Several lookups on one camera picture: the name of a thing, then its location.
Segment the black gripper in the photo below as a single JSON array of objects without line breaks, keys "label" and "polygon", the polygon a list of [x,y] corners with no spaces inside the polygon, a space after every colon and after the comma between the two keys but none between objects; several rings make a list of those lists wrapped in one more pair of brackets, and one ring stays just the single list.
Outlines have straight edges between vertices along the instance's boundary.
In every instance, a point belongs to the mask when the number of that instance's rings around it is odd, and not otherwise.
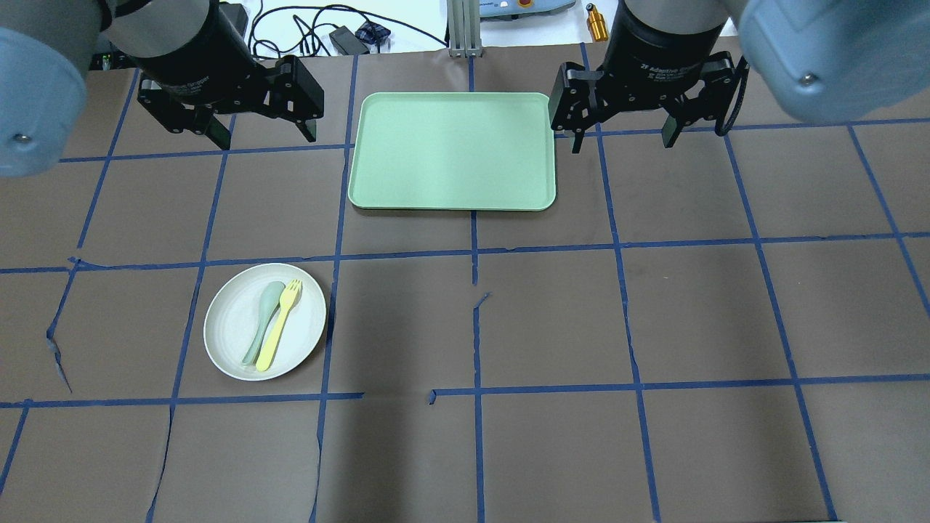
[{"label": "black gripper", "polygon": [[620,1],[602,64],[559,67],[549,95],[549,123],[573,136],[619,113],[664,109],[662,145],[670,149],[700,120],[719,135],[735,121],[735,63],[713,48],[729,12],[721,1]]},{"label": "black gripper", "polygon": [[166,131],[205,136],[222,151],[230,151],[230,130],[218,117],[239,113],[289,121],[307,142],[317,142],[325,94],[302,61],[285,55],[272,67],[257,62],[219,1],[203,5],[206,12],[199,17],[193,1],[147,4],[200,24],[176,49],[137,57],[137,66],[152,82],[140,83],[137,101]]}]

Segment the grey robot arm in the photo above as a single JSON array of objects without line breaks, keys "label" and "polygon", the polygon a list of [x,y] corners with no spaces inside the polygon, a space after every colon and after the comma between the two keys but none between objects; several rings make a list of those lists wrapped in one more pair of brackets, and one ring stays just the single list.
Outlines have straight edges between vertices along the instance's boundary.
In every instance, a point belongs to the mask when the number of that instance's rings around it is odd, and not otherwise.
[{"label": "grey robot arm", "polygon": [[604,62],[566,62],[549,96],[555,132],[573,137],[619,113],[664,109],[671,147],[700,120],[723,137],[748,74],[788,116],[851,121],[928,86],[926,1],[621,1]]},{"label": "grey robot arm", "polygon": [[4,1],[1,171],[53,168],[86,104],[86,75],[106,37],[142,70],[137,101],[168,132],[230,148],[220,115],[293,123],[309,142],[325,94],[298,57],[257,62],[218,1]]}]

